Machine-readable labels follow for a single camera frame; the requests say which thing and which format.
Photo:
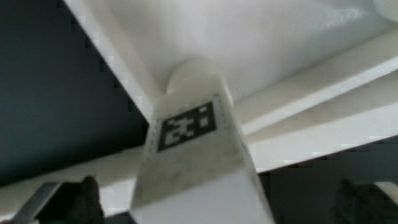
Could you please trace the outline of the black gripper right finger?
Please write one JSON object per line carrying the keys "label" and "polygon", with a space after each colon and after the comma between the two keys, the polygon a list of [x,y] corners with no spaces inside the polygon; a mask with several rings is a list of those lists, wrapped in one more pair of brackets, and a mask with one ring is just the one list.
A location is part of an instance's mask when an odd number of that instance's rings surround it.
{"label": "black gripper right finger", "polygon": [[330,209],[332,224],[398,224],[398,201],[377,182],[339,182]]}

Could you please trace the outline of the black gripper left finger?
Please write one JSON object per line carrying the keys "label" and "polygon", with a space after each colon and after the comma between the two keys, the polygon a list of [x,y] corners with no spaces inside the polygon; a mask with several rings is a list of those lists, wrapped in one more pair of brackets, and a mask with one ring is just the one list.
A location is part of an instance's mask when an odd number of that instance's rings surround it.
{"label": "black gripper left finger", "polygon": [[16,212],[12,224],[105,224],[96,178],[46,182]]}

